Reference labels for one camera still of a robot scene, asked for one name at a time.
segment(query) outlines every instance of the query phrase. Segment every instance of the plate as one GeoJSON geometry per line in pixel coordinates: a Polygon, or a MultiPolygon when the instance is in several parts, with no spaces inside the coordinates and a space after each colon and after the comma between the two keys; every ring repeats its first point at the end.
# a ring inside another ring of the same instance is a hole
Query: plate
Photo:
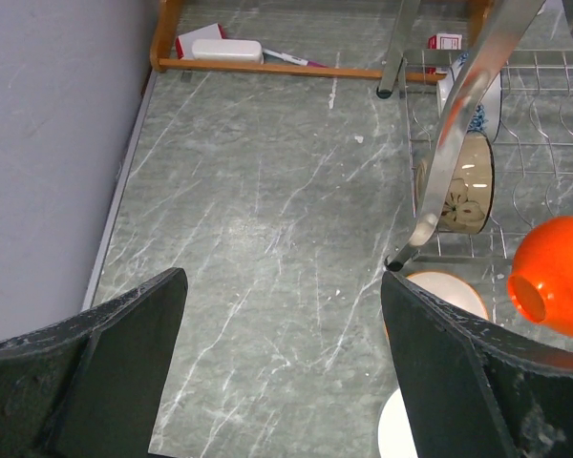
{"type": "Polygon", "coordinates": [[[478,292],[459,277],[445,272],[427,270],[411,274],[408,280],[445,302],[485,320],[489,319],[488,310],[478,292]]]}
{"type": "Polygon", "coordinates": [[[382,458],[418,457],[400,388],[382,408],[378,423],[378,448],[382,458]]]}

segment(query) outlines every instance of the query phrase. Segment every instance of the bowl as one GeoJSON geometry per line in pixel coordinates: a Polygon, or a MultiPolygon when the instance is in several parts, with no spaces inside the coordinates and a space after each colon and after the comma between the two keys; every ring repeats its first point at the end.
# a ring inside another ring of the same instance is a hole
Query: bowl
{"type": "MultiPolygon", "coordinates": [[[[425,192],[428,168],[426,159],[416,166],[416,208],[425,192]]],[[[494,193],[495,164],[490,142],[481,132],[470,132],[460,149],[437,227],[460,234],[478,234],[490,216],[494,193]]]]}
{"type": "Polygon", "coordinates": [[[573,337],[573,217],[554,217],[524,237],[507,292],[528,321],[573,337]]]}
{"type": "MultiPolygon", "coordinates": [[[[450,90],[453,88],[456,78],[460,73],[465,61],[469,57],[469,52],[461,54],[450,66],[446,76],[437,82],[437,108],[439,114],[448,100],[450,90]]],[[[471,122],[469,123],[468,132],[482,132],[490,139],[491,142],[497,139],[499,134],[500,114],[501,114],[501,80],[500,74],[488,88],[484,97],[476,107],[471,122]]]]}

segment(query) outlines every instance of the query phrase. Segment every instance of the white object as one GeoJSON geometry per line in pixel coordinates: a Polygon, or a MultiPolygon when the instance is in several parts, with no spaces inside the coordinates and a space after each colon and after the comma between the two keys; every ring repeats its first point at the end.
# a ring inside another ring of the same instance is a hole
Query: white object
{"type": "MultiPolygon", "coordinates": [[[[468,52],[461,54],[450,67],[446,77],[437,82],[437,108],[439,109],[439,114],[443,110],[446,101],[448,100],[448,95],[450,95],[450,90],[455,84],[460,69],[465,64],[465,60],[469,56],[468,52]]],[[[495,141],[497,135],[499,134],[499,124],[500,124],[500,109],[501,109],[501,87],[500,87],[500,74],[497,75],[493,83],[488,88],[488,91],[481,99],[479,105],[477,106],[477,115],[483,115],[484,123],[482,131],[492,142],[495,141]]]]}
{"type": "Polygon", "coordinates": [[[484,301],[469,283],[459,277],[429,270],[411,274],[408,280],[445,302],[485,320],[489,319],[484,301]]]}
{"type": "Polygon", "coordinates": [[[286,52],[277,52],[269,50],[268,48],[264,48],[263,52],[267,55],[271,55],[272,57],[277,57],[285,62],[295,65],[301,65],[305,67],[308,64],[306,59],[302,59],[301,57],[295,57],[294,55],[287,54],[286,52]]]}
{"type": "Polygon", "coordinates": [[[176,54],[179,59],[193,59],[191,48],[196,40],[200,39],[220,40],[225,38],[221,24],[210,24],[196,31],[189,31],[179,35],[176,39],[176,54]]]}
{"type": "Polygon", "coordinates": [[[261,43],[252,40],[199,39],[191,48],[196,60],[221,60],[224,62],[264,62],[261,43]]]}
{"type": "Polygon", "coordinates": [[[382,408],[378,423],[378,449],[382,458],[418,457],[400,388],[382,408]]]}

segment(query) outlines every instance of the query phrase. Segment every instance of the patterned bowl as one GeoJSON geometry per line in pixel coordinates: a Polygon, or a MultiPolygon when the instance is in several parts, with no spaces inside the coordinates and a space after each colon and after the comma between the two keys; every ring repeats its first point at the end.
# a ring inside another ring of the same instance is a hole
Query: patterned bowl
{"type": "MultiPolygon", "coordinates": [[[[414,203],[424,193],[428,164],[421,160],[415,171],[414,203]]],[[[480,132],[465,136],[439,218],[440,230],[477,234],[490,216],[495,193],[495,163],[488,138],[480,132]]]]}
{"type": "MultiPolygon", "coordinates": [[[[450,90],[454,86],[460,69],[465,65],[468,56],[469,52],[461,54],[458,59],[453,62],[446,77],[437,82],[437,108],[440,115],[446,104],[446,100],[448,100],[450,90]]],[[[467,131],[482,132],[486,134],[490,141],[495,141],[497,135],[499,135],[501,101],[502,94],[499,74],[490,85],[490,88],[488,88],[488,91],[479,102],[479,105],[477,105],[476,112],[469,123],[467,131]]]]}

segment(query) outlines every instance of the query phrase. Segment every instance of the white cup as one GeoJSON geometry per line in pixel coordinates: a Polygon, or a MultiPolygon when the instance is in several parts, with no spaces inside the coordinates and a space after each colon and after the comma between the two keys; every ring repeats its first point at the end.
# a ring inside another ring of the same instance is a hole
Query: white cup
{"type": "MultiPolygon", "coordinates": [[[[454,86],[460,69],[462,69],[462,66],[465,64],[467,57],[469,57],[468,51],[461,54],[448,69],[446,77],[437,83],[437,108],[439,109],[440,115],[446,104],[446,100],[448,100],[450,90],[454,86]]],[[[469,123],[467,132],[481,132],[485,134],[491,142],[495,141],[499,134],[500,111],[501,86],[499,74],[490,85],[490,88],[488,88],[488,91],[481,99],[479,105],[477,105],[476,112],[469,123]]]]}

